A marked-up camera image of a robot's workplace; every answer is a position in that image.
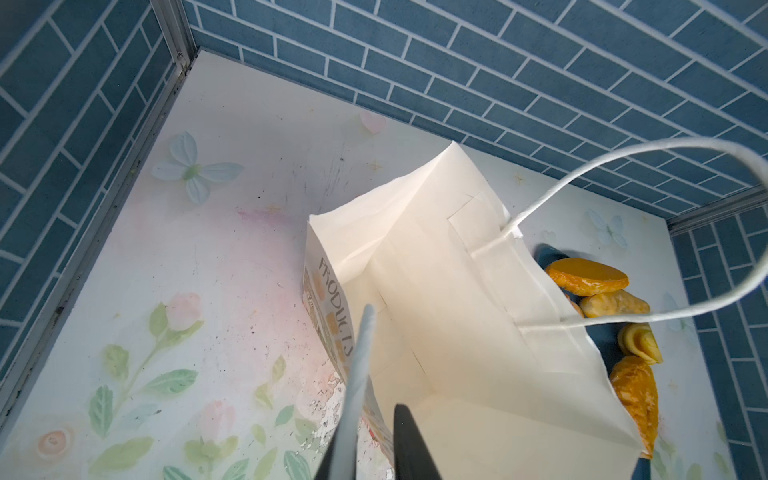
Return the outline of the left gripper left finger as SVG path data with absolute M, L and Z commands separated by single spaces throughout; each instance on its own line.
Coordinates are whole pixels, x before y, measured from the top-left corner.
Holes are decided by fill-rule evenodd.
M 355 424 L 339 424 L 314 476 L 315 480 L 356 478 L 358 427 L 359 421 Z

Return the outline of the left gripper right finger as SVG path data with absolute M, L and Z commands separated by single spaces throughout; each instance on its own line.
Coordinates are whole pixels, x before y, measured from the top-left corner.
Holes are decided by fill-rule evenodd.
M 396 480 L 441 480 L 427 445 L 410 409 L 397 404 L 393 428 Z

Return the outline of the white paper bag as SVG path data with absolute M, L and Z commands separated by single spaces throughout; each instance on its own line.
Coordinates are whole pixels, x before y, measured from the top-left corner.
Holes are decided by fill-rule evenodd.
M 304 305 L 394 467 L 406 405 L 442 479 L 628 479 L 643 449 L 600 352 L 457 144 L 308 220 Z

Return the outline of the oval golden bread roll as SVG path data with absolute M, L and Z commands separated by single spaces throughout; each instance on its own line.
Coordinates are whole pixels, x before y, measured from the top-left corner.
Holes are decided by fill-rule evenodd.
M 608 265 L 581 258 L 554 261 L 545 272 L 560 288 L 580 297 L 611 293 L 629 286 L 628 276 Z

